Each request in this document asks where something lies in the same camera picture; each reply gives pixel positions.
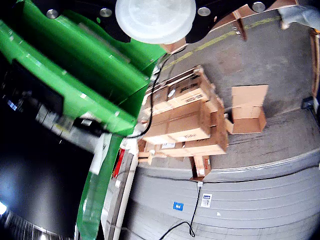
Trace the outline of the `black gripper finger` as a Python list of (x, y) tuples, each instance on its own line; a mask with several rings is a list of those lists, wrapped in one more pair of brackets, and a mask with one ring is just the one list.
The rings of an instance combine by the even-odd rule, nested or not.
[(202, 40), (224, 18), (245, 18), (266, 11), (274, 0), (197, 0), (191, 30), (185, 36), (187, 44)]
[(53, 17), (71, 11), (95, 22), (113, 39), (129, 43), (129, 37), (119, 26), (116, 19), (115, 0), (34, 0), (32, 2), (48, 17), (53, 11)]

